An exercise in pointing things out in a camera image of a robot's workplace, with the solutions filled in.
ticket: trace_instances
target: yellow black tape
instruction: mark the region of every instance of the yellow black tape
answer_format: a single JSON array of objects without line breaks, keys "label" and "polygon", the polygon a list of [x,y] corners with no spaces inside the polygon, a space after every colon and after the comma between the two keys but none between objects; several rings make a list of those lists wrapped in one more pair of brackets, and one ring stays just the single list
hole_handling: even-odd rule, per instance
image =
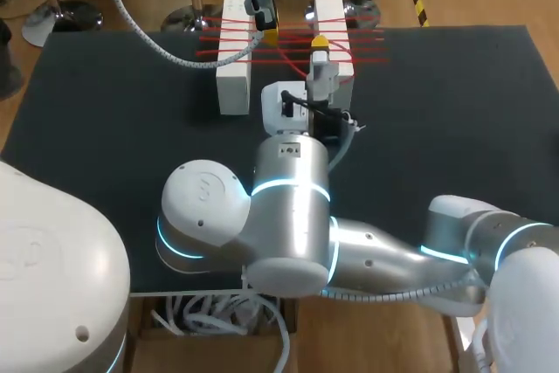
[{"label": "yellow black tape", "polygon": [[413,0],[413,4],[416,7],[416,13],[418,14],[419,26],[425,28],[429,26],[429,20],[427,19],[427,13],[425,12],[425,7],[422,0]]}]

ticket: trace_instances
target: white stand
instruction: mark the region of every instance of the white stand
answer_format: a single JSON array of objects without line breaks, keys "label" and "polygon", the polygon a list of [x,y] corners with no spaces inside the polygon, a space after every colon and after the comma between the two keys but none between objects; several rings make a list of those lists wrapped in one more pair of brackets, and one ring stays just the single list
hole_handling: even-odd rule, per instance
[{"label": "white stand", "polygon": [[334,93],[330,106],[349,110],[354,68],[351,55],[343,50],[349,50],[350,47],[342,0],[314,0],[314,35],[334,40],[330,42],[330,60],[347,60],[340,63],[340,89]]},{"label": "white stand", "polygon": [[[224,0],[221,28],[220,39],[238,39],[238,41],[219,41],[217,60],[227,59],[249,44],[253,24],[252,17],[246,14],[245,0]],[[251,98],[251,56],[247,54],[240,61],[221,66],[216,70],[221,115],[248,114]]]}]

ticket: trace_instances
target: chair base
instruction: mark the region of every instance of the chair base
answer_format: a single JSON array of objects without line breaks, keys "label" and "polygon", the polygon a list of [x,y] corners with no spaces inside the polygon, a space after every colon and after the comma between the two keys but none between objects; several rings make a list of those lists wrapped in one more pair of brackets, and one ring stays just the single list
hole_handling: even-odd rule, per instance
[{"label": "chair base", "polygon": [[[349,29],[373,29],[381,22],[381,11],[373,0],[344,0],[343,9]],[[314,1],[305,9],[305,21],[314,28]]]},{"label": "chair base", "polygon": [[193,32],[203,31],[204,28],[219,27],[221,21],[206,20],[204,17],[221,19],[221,11],[221,6],[206,4],[202,8],[202,16],[200,17],[200,14],[196,13],[192,6],[186,6],[171,12],[163,21],[161,31]]},{"label": "chair base", "polygon": [[51,32],[97,31],[103,16],[94,6],[79,0],[60,2],[61,14],[47,3],[41,4],[27,17],[22,29],[25,40],[37,47],[45,45]]}]

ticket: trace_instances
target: yellow object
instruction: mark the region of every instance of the yellow object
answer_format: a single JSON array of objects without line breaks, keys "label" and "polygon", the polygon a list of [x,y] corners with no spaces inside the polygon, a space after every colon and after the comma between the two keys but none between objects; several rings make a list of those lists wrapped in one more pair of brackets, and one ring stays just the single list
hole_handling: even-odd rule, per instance
[{"label": "yellow object", "polygon": [[330,43],[328,42],[328,38],[323,35],[314,37],[313,42],[311,43],[311,48],[329,48],[329,46]]},{"label": "yellow object", "polygon": [[416,13],[418,14],[419,26],[425,28],[429,26],[429,21],[427,20],[427,13],[425,12],[425,7],[422,0],[413,0],[413,4],[416,7]]},{"label": "yellow object", "polygon": [[272,28],[271,30],[264,30],[264,42],[272,47],[278,45],[278,37],[280,33],[278,32],[278,28]]}]

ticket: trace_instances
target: dark table surface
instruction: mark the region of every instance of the dark table surface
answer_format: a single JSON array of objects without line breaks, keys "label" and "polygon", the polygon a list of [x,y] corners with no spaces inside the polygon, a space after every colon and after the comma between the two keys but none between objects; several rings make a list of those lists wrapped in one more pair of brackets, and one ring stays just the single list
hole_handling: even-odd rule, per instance
[{"label": "dark table surface", "polygon": [[[154,38],[196,59],[194,38]],[[384,38],[390,62],[356,67],[352,110],[367,128],[331,175],[332,214],[412,245],[439,194],[559,224],[559,95],[526,29],[386,30]],[[162,187],[179,164],[212,159],[250,190],[266,138],[259,93],[290,79],[287,66],[254,66],[250,115],[221,117],[214,71],[166,62],[131,33],[54,34],[2,158],[108,217],[127,247],[133,293],[237,288],[237,275],[181,275],[158,259]]]}]

